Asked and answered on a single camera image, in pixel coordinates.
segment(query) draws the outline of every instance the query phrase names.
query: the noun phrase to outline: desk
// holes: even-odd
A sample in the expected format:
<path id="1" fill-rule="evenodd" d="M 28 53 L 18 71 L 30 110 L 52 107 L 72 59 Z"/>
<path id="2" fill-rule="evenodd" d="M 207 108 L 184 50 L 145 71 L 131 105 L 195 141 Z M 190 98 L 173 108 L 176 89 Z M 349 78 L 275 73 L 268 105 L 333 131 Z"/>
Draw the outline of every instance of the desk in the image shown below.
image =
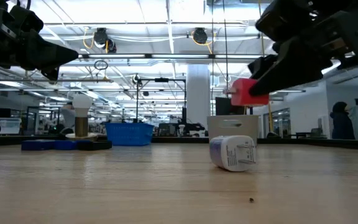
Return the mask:
<path id="1" fill-rule="evenodd" d="M 208 149 L 0 147 L 0 223 L 358 223 L 358 151 L 260 145 L 255 169 L 232 173 Z"/>

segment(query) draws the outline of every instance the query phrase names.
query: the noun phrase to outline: white container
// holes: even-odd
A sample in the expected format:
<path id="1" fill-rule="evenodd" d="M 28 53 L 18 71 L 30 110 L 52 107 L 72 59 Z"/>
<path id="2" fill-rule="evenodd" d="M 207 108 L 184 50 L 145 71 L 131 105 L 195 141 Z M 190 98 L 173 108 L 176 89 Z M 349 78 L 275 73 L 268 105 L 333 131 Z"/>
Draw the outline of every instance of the white container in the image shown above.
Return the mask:
<path id="1" fill-rule="evenodd" d="M 0 134 L 19 134 L 21 122 L 20 118 L 0 118 Z"/>
<path id="2" fill-rule="evenodd" d="M 220 136 L 209 142 L 212 163 L 222 169 L 244 172 L 256 164 L 256 146 L 249 136 Z"/>
<path id="3" fill-rule="evenodd" d="M 257 144 L 258 122 L 257 115 L 209 116 L 209 140 L 218 136 L 249 136 Z"/>

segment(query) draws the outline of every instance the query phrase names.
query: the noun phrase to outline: blue tray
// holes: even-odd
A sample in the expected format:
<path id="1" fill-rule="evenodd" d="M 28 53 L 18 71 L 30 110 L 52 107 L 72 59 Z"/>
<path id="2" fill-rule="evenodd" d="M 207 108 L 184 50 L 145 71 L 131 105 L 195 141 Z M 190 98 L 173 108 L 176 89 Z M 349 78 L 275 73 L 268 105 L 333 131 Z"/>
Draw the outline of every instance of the blue tray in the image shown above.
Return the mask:
<path id="1" fill-rule="evenodd" d="M 106 123 L 107 139 L 113 146 L 146 146 L 154 126 L 144 123 Z"/>

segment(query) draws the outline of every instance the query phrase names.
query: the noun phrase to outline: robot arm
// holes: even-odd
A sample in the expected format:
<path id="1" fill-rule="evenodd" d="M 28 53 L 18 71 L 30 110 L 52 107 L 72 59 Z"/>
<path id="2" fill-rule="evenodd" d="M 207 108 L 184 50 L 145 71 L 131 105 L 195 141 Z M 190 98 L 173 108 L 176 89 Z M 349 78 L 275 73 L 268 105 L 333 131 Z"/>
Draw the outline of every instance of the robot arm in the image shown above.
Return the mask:
<path id="1" fill-rule="evenodd" d="M 274 0 L 256 28 L 278 55 L 249 65 L 252 96 L 319 80 L 332 59 L 338 69 L 358 65 L 358 0 Z"/>
<path id="2" fill-rule="evenodd" d="M 44 23 L 34 12 L 20 6 L 7 11 L 8 0 L 0 0 L 0 66 L 38 69 L 57 80 L 59 66 L 78 58 L 78 53 L 44 41 L 39 32 Z"/>

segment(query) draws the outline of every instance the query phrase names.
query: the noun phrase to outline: person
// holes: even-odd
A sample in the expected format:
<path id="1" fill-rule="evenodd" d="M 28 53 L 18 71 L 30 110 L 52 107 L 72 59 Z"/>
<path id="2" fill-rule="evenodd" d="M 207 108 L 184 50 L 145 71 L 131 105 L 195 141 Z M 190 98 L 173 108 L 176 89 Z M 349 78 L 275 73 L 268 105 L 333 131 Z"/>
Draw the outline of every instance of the person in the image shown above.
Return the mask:
<path id="1" fill-rule="evenodd" d="M 355 140 L 353 124 L 348 117 L 345 102 L 337 102 L 333 106 L 333 112 L 330 114 L 334 121 L 333 139 Z"/>
<path id="2" fill-rule="evenodd" d="M 61 109 L 61 113 L 65 119 L 65 128 L 60 132 L 61 134 L 74 133 L 75 129 L 75 110 L 72 102 L 67 103 Z"/>

